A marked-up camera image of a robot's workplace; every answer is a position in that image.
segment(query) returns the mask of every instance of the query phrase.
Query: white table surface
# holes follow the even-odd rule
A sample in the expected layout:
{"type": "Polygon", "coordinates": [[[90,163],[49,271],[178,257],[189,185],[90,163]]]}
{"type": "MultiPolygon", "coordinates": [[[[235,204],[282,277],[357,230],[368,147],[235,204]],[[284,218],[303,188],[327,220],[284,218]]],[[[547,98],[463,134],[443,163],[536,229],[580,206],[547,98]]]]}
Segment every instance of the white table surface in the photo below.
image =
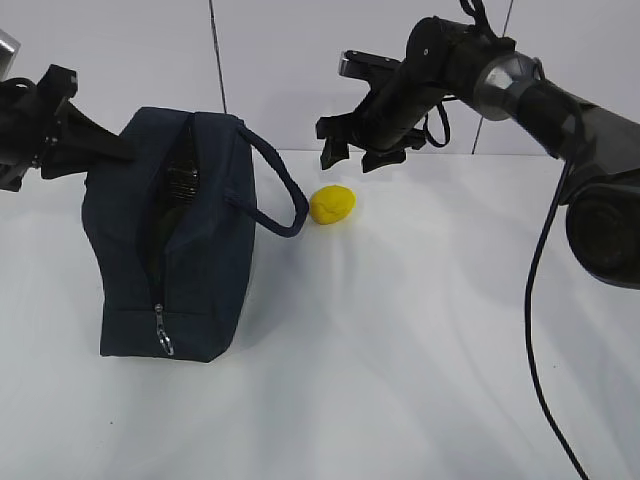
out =
{"type": "MultiPolygon", "coordinates": [[[[82,176],[0,192],[0,478],[574,479],[526,364],[523,291],[561,165],[412,156],[369,175],[283,152],[358,205],[257,230],[234,343],[201,365],[101,358],[82,176]]],[[[290,203],[256,162],[260,205],[290,203]]],[[[640,476],[640,293],[585,273],[563,215],[534,299],[543,386],[593,478],[640,476]]]]}

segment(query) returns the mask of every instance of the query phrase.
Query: zipper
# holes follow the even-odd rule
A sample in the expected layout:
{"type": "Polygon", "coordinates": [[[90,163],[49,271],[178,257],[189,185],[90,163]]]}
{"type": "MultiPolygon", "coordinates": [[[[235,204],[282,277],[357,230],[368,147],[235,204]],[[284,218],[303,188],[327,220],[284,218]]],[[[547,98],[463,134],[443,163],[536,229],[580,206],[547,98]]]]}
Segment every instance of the zipper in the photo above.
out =
{"type": "Polygon", "coordinates": [[[170,231],[168,238],[165,238],[163,242],[155,245],[156,251],[151,253],[151,256],[148,255],[149,248],[151,248],[149,239],[152,238],[153,235],[157,235],[158,232],[156,228],[158,227],[159,220],[163,219],[163,216],[166,215],[165,212],[160,213],[160,217],[158,217],[158,211],[156,210],[159,206],[158,202],[164,205],[166,208],[169,205],[167,202],[171,202],[171,206],[175,206],[174,202],[178,201],[182,204],[187,203],[189,200],[192,200],[195,192],[198,189],[198,170],[194,169],[191,174],[195,178],[192,183],[189,183],[187,179],[177,178],[181,172],[179,169],[174,169],[172,167],[172,163],[175,163],[175,149],[180,148],[179,142],[186,142],[186,151],[181,152],[183,156],[187,158],[193,158],[194,162],[196,161],[195,156],[195,136],[193,132],[193,117],[188,120],[187,124],[184,127],[184,130],[178,134],[176,138],[176,145],[170,149],[166,158],[163,160],[162,165],[158,169],[156,177],[152,181],[151,189],[154,191],[152,196],[150,197],[147,208],[143,211],[143,221],[142,225],[145,222],[145,217],[151,217],[149,223],[146,223],[146,235],[143,234],[144,242],[142,243],[142,251],[140,251],[140,259],[143,264],[143,269],[147,275],[147,280],[149,282],[149,293],[151,296],[151,307],[155,313],[156,317],[156,335],[158,337],[158,341],[162,346],[162,349],[169,357],[173,357],[175,355],[175,349],[173,346],[173,342],[171,338],[167,334],[164,325],[164,314],[165,314],[165,269],[166,269],[166,254],[164,249],[166,248],[169,240],[173,236],[173,230],[170,231]],[[160,189],[163,188],[162,183],[166,182],[168,184],[165,185],[164,188],[168,190],[164,192],[164,199],[160,198],[160,189]]]}
{"type": "Polygon", "coordinates": [[[164,307],[161,303],[158,303],[154,307],[154,310],[156,312],[156,334],[158,335],[158,340],[160,340],[160,345],[162,345],[167,355],[173,357],[173,344],[171,343],[169,335],[167,335],[167,332],[164,330],[164,307]]]}

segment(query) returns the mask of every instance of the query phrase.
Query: navy blue bag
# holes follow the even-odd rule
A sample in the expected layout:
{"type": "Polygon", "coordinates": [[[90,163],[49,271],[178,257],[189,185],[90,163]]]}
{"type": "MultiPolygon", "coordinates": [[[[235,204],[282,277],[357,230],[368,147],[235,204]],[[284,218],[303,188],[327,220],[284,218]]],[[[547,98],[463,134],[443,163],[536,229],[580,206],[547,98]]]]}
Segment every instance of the navy blue bag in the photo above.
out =
{"type": "Polygon", "coordinates": [[[309,204],[234,116],[142,108],[120,136],[136,160],[93,168],[82,206],[104,288],[100,354],[210,362],[236,330],[255,223],[292,237],[309,204]],[[293,199],[290,227],[257,209],[252,146],[293,199]]]}

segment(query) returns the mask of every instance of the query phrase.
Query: black cable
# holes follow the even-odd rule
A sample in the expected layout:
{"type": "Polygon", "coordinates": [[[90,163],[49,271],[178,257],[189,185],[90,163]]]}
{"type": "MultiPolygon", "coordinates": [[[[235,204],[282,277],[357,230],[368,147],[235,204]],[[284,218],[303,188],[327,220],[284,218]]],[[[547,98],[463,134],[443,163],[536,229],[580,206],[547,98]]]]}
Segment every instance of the black cable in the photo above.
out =
{"type": "Polygon", "coordinates": [[[442,120],[442,128],[444,129],[444,142],[438,142],[435,137],[429,131],[429,113],[427,112],[424,116],[424,125],[422,130],[424,131],[424,137],[427,141],[436,148],[444,148],[449,145],[451,142],[451,124],[449,123],[449,115],[447,114],[447,110],[444,108],[444,104],[440,102],[436,105],[438,109],[438,113],[440,114],[440,120],[442,120]]]}
{"type": "Polygon", "coordinates": [[[538,402],[540,403],[540,407],[544,413],[547,422],[551,426],[553,433],[555,433],[556,437],[560,441],[562,448],[565,453],[571,460],[573,467],[575,468],[578,475],[582,480],[589,480],[588,475],[580,465],[578,458],[575,453],[571,449],[569,442],[564,437],[562,430],[556,423],[551,411],[549,410],[549,406],[544,397],[544,393],[542,392],[542,386],[540,385],[540,378],[538,376],[538,367],[536,365],[534,350],[533,350],[533,339],[532,339],[532,328],[531,328],[531,303],[533,297],[533,286],[535,283],[536,274],[538,272],[538,267],[540,265],[540,259],[542,257],[542,252],[546,245],[547,239],[549,237],[549,232],[551,230],[551,226],[553,224],[553,220],[558,211],[558,207],[560,205],[560,197],[562,194],[562,190],[564,184],[575,164],[578,155],[580,155],[580,147],[585,138],[585,126],[584,119],[582,116],[582,110],[580,105],[575,100],[575,98],[571,97],[569,94],[565,94],[556,89],[556,87],[552,86],[549,82],[543,80],[542,83],[539,84],[539,87],[542,87],[543,90],[546,90],[550,95],[558,98],[559,102],[564,103],[574,115],[575,118],[575,129],[574,129],[574,139],[573,139],[573,148],[571,150],[570,155],[568,155],[565,159],[565,165],[562,169],[562,174],[560,175],[560,180],[558,181],[558,186],[556,188],[556,192],[553,196],[553,200],[551,202],[551,206],[549,208],[549,213],[547,214],[547,218],[544,222],[544,226],[542,227],[542,232],[540,233],[540,238],[538,239],[538,243],[536,245],[535,252],[533,254],[533,259],[531,261],[531,269],[529,270],[529,275],[527,278],[527,286],[525,289],[525,303],[524,303],[524,320],[525,320],[525,342],[527,347],[527,360],[529,362],[529,370],[531,372],[531,378],[533,380],[533,386],[536,391],[536,396],[538,397],[538,402]]]}

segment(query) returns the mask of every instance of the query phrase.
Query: white wall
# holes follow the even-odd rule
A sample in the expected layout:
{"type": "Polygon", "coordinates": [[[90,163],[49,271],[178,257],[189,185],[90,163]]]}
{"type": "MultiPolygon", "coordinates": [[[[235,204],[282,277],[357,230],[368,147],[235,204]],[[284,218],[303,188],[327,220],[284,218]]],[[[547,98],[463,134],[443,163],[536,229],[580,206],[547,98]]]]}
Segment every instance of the white wall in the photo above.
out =
{"type": "Polygon", "coordinates": [[[9,77],[78,72],[75,103],[118,132],[143,105],[221,109],[206,0],[2,0],[21,44],[9,77]]]}
{"type": "MultiPolygon", "coordinates": [[[[637,122],[638,18],[637,0],[515,0],[507,34],[519,51],[542,59],[550,80],[637,122]]],[[[485,121],[476,153],[544,150],[511,121],[485,121]]]]}
{"type": "MultiPolygon", "coordinates": [[[[486,4],[502,32],[509,0],[486,4]]],[[[347,113],[364,97],[365,82],[337,75],[343,50],[402,60],[421,18],[470,20],[457,0],[216,0],[214,8],[230,112],[280,149],[322,149],[318,118],[347,113]]],[[[445,151],[471,153],[479,117],[464,105],[448,107],[454,135],[445,151]]]]}

